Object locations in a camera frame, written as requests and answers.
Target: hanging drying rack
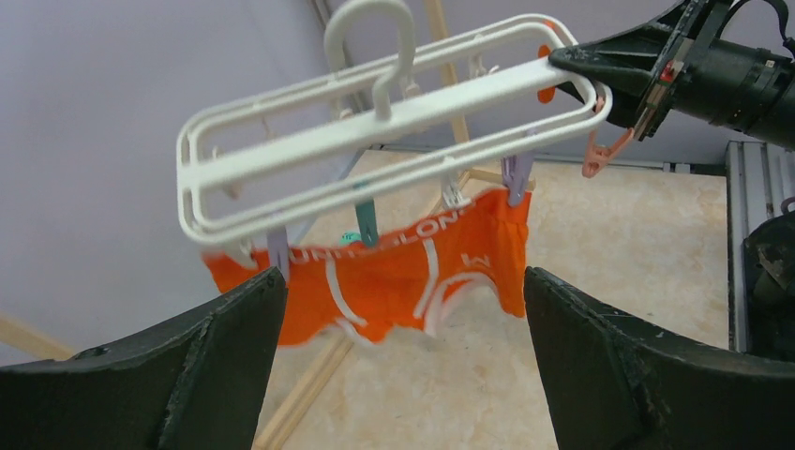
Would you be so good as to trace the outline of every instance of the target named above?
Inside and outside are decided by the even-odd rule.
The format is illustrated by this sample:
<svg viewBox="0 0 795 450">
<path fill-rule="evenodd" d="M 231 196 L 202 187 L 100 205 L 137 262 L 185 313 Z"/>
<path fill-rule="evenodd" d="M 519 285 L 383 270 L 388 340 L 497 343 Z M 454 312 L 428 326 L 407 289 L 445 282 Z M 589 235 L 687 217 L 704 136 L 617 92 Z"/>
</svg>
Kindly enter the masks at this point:
<svg viewBox="0 0 795 450">
<path fill-rule="evenodd" d="M 386 13 L 397 20 L 400 50 L 397 55 L 343 69 L 344 34 L 354 20 L 371 12 Z M 335 13 L 325 33 L 325 49 L 333 73 L 209 108 L 191 117 L 177 141 L 178 208 L 184 233 L 202 246 L 236 253 L 232 256 L 240 261 L 250 255 L 252 236 L 283 234 L 284 227 L 303 219 L 365 203 L 376 196 L 443 178 L 490 160 L 585 135 L 607 119 L 612 105 L 609 88 L 557 69 L 546 58 L 390 102 L 389 88 L 399 85 L 401 80 L 413 80 L 414 73 L 465 57 L 472 60 L 504 44 L 539 38 L 552 48 L 577 44 L 568 29 L 552 17 L 516 16 L 420 48 L 414 47 L 413 35 L 413 18 L 402 1 L 351 0 Z M 449 122 L 457 116 L 565 82 L 571 82 L 584 100 L 573 111 L 458 143 L 226 217 L 207 214 L 205 198 L 214 190 L 229 190 L 318 158 L 375 142 L 393 141 L 417 129 Z M 341 98 L 368 88 L 373 94 L 372 111 L 350 115 L 341 110 Z M 598 98 L 603 106 L 594 113 Z M 202 151 L 211 132 L 246 121 L 264 121 L 269 116 L 317 103 L 331 105 L 337 120 L 223 156 Z"/>
</svg>

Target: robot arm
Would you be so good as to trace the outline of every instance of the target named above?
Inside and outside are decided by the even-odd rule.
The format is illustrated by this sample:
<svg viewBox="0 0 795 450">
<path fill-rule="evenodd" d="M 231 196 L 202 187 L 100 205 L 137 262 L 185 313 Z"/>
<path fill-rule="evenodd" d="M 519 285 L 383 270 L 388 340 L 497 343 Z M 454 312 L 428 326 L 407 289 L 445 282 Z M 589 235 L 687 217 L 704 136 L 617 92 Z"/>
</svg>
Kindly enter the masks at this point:
<svg viewBox="0 0 795 450">
<path fill-rule="evenodd" d="M 784 47 L 788 8 L 765 0 L 778 15 Z M 629 31 L 555 50 L 549 63 L 613 91 L 609 123 L 633 128 L 642 141 L 654 136 L 670 110 L 731 128 L 785 148 L 795 147 L 795 66 L 789 56 L 721 39 L 724 28 L 748 0 L 682 0 Z M 559 85 L 578 98 L 570 83 Z"/>
</svg>

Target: floor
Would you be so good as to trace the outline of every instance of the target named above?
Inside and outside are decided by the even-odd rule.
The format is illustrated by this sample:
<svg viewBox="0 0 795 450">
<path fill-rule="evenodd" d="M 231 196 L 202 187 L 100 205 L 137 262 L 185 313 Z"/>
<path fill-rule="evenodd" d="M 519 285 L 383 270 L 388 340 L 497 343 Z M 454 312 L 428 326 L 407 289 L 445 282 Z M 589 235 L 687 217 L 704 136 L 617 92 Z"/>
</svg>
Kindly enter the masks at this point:
<svg viewBox="0 0 795 450">
<path fill-rule="evenodd" d="M 371 151 L 354 172 L 403 158 Z M 555 163 L 536 163 L 532 177 L 528 264 L 726 348 L 724 178 L 608 168 L 586 180 L 579 166 Z M 377 199 L 380 228 L 412 223 L 438 195 L 432 183 Z M 355 229 L 353 210 L 342 211 L 319 219 L 304 243 L 334 245 Z M 503 314 L 486 289 L 470 297 L 436 339 L 398 330 L 375 349 L 354 347 L 284 448 L 557 448 L 527 322 Z M 277 352 L 262 423 L 327 339 Z"/>
</svg>

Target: orange garment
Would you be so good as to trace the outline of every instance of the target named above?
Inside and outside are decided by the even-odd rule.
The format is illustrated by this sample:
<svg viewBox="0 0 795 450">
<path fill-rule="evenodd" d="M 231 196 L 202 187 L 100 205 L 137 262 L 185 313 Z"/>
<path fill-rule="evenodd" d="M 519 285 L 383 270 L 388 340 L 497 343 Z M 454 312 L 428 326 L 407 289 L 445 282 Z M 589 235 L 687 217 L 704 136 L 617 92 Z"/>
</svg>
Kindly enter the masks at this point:
<svg viewBox="0 0 795 450">
<path fill-rule="evenodd" d="M 384 234 L 378 246 L 291 248 L 287 309 L 278 345 L 303 344 L 328 326 L 381 342 L 394 326 L 435 336 L 464 291 L 489 286 L 502 310 L 524 317 L 522 278 L 531 193 L 511 208 L 508 190 L 490 189 L 456 211 Z M 256 250 L 268 267 L 266 250 Z M 225 255 L 204 255 L 225 293 L 254 276 Z"/>
</svg>

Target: wall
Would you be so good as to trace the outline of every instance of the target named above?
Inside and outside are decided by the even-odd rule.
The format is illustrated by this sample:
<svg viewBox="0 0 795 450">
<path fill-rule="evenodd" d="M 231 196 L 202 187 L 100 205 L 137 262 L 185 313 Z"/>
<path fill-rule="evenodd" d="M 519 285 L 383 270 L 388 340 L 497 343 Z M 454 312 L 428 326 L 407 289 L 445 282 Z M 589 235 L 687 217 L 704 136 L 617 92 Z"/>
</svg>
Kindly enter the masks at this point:
<svg viewBox="0 0 795 450">
<path fill-rule="evenodd" d="M 83 349 L 215 297 L 177 223 L 177 132 L 201 108 L 325 74 L 311 9 L 16 0 L 0 5 L 0 42 L 0 312 Z M 328 117 L 321 106 L 277 131 Z M 247 200 L 352 159 L 281 173 Z M 27 359 L 0 345 L 0 364 Z"/>
<path fill-rule="evenodd" d="M 416 23 L 417 44 L 431 41 L 423 0 L 405 0 L 412 9 Z M 344 0 L 329 0 L 332 8 L 338 8 Z M 490 23 L 495 23 L 518 14 L 541 13 L 561 20 L 580 42 L 606 38 L 645 23 L 674 5 L 673 0 L 649 2 L 636 0 L 445 0 L 445 16 L 450 34 L 463 33 Z M 790 17 L 790 28 L 795 19 Z M 724 38 L 751 47 L 765 47 L 775 53 L 787 54 L 781 47 L 773 9 L 762 1 L 750 2 L 741 9 L 727 28 Z M 396 27 L 386 18 L 374 16 L 353 25 L 348 34 L 348 45 L 355 64 L 362 64 L 397 51 Z M 540 42 L 508 45 L 483 55 L 484 65 L 510 67 L 536 57 Z M 457 65 L 460 81 L 466 80 L 466 62 Z M 416 77 L 426 90 L 440 87 L 438 71 L 425 72 Z M 554 113 L 570 111 L 578 104 L 559 93 L 555 101 L 541 105 L 535 97 L 519 98 L 497 108 L 471 114 L 467 117 L 472 137 L 482 136 L 501 129 L 515 127 Z M 623 133 L 622 129 L 605 124 L 600 130 L 599 140 L 612 143 Z M 737 133 L 712 127 L 678 112 L 672 112 L 654 138 L 634 142 L 625 151 L 630 159 L 669 162 L 722 163 L 727 138 Z M 442 146 L 453 142 L 449 126 L 434 127 L 426 133 L 404 138 L 402 143 Z M 544 153 L 582 157 L 585 138 L 560 142 L 544 150 Z"/>
</svg>

